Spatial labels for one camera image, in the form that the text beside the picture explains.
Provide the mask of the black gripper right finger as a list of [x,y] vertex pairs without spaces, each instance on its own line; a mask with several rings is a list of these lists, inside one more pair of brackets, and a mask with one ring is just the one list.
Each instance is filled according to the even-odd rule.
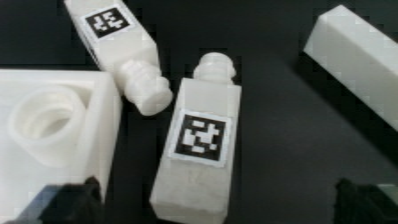
[[398,185],[336,184],[334,224],[398,224]]

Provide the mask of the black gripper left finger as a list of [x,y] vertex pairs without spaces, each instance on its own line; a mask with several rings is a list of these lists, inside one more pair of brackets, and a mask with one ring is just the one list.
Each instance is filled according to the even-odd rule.
[[66,184],[39,215],[43,224],[105,224],[101,186],[96,177]]

